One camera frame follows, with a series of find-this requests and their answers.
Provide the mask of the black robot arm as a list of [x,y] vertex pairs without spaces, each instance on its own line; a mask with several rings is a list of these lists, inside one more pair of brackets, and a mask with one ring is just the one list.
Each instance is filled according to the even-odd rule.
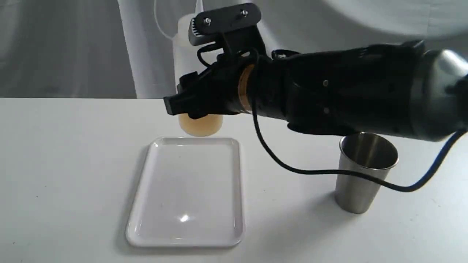
[[467,130],[467,61],[424,41],[301,54],[256,50],[180,78],[169,115],[257,115],[303,134],[440,141]]

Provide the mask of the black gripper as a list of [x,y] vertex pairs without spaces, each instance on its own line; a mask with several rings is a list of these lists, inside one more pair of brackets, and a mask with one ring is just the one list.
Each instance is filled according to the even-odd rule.
[[241,102],[239,84],[244,73],[247,79],[256,66],[256,55],[237,56],[233,60],[215,62],[201,73],[182,75],[175,95],[164,97],[169,115],[188,114],[199,119],[209,114],[236,115],[248,113]]

